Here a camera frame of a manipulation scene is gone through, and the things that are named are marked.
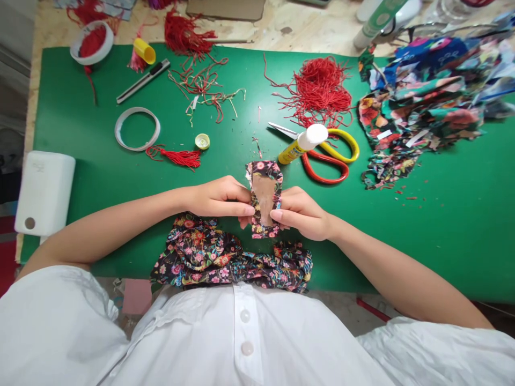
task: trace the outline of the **white sleeve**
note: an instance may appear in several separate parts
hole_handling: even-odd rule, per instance
[[[515,385],[515,339],[406,317],[357,338],[397,385]]]
[[[0,384],[96,385],[127,349],[118,310],[89,273],[51,266],[0,299]]]

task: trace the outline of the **person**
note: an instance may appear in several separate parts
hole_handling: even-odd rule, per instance
[[[416,260],[323,210],[299,187],[270,215],[329,240],[407,317],[353,337],[321,302],[238,283],[163,290],[130,340],[90,265],[177,213],[254,214],[233,177],[75,221],[33,254],[0,299],[5,385],[515,384],[515,340]]]

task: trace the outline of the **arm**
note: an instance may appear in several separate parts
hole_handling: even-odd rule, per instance
[[[73,222],[34,252],[18,279],[51,265],[90,264],[167,217],[184,211],[198,216],[251,216],[250,192],[233,177],[173,189],[112,206]]]
[[[309,239],[334,242],[403,314],[422,321],[493,329],[465,296],[426,266],[325,212],[298,187],[284,191],[282,197],[282,209],[270,213],[274,220],[299,229]],[[246,219],[240,222],[243,226]]]

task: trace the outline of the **yellow scissors handle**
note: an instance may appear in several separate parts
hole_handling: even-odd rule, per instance
[[[327,131],[329,131],[329,134],[336,134],[337,136],[339,136],[340,138],[342,138],[345,142],[347,142],[349,144],[349,146],[352,150],[352,157],[347,158],[347,157],[342,156],[340,153],[338,153],[336,150],[334,150],[334,148],[331,145],[329,145],[326,142],[322,142],[320,144],[320,147],[322,147],[322,149],[324,149],[332,157],[339,159],[340,161],[343,161],[346,164],[350,164],[358,159],[359,146],[358,146],[358,143],[356,142],[356,140],[352,137],[352,135],[350,135],[346,131],[343,131],[340,129],[328,129]]]

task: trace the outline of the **white power bank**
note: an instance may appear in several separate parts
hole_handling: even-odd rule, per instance
[[[31,151],[21,177],[14,229],[48,237],[66,226],[75,158],[59,153]]]

